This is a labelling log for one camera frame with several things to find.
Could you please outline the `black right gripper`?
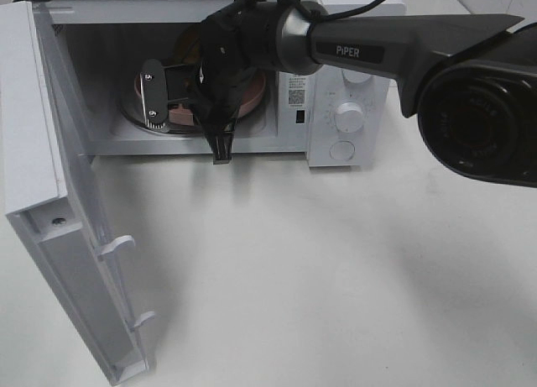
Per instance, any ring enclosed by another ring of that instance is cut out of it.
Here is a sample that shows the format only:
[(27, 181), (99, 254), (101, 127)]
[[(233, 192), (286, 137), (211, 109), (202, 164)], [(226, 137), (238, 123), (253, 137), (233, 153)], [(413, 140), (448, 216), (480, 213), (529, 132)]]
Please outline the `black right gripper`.
[(190, 106), (212, 152), (213, 164), (229, 164), (242, 104), (255, 69), (242, 50), (244, 7), (225, 7), (196, 25), (198, 101)]

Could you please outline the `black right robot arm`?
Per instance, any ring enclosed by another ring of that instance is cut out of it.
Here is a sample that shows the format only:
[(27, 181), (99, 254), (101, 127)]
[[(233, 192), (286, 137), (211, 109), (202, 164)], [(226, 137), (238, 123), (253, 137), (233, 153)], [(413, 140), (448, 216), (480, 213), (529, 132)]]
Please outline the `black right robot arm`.
[(216, 162), (231, 157), (242, 96), (257, 69), (309, 75), (334, 66), (394, 80), (428, 150), (470, 179), (536, 184), (536, 27), (509, 14), (313, 20), (277, 2), (237, 1), (200, 24), (190, 109)]

